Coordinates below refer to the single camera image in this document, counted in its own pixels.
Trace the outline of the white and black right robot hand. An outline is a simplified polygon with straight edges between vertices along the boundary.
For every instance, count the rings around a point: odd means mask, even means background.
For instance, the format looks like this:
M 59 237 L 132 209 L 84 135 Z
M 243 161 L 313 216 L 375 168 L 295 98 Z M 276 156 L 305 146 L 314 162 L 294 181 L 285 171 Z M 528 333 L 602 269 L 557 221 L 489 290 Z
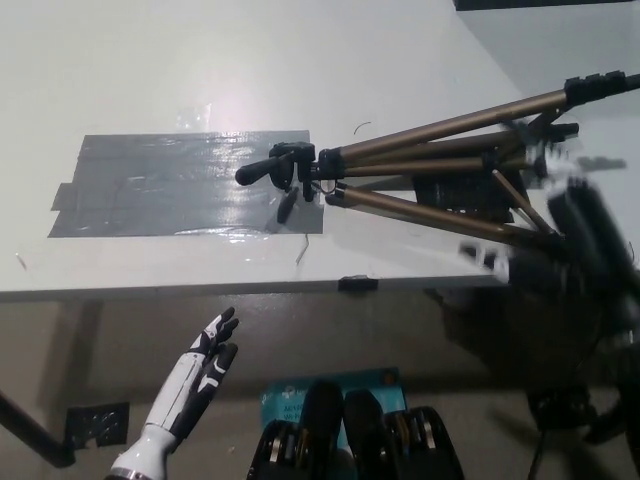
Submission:
M 547 298 L 583 297 L 603 307 L 613 322 L 637 322 L 639 271 L 600 190 L 558 147 L 531 147 L 527 159 L 543 169 L 541 186 L 559 251 L 463 243 L 459 254 L 506 285 Z

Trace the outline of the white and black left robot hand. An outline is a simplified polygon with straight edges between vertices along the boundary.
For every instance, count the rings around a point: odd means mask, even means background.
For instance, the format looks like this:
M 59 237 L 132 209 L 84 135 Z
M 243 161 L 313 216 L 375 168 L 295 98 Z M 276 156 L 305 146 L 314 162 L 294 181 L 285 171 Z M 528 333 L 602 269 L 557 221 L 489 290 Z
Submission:
M 238 346 L 229 341 L 239 320 L 229 307 L 182 353 L 167 376 L 139 438 L 112 464 L 109 479 L 166 479 L 167 463 L 216 396 Z

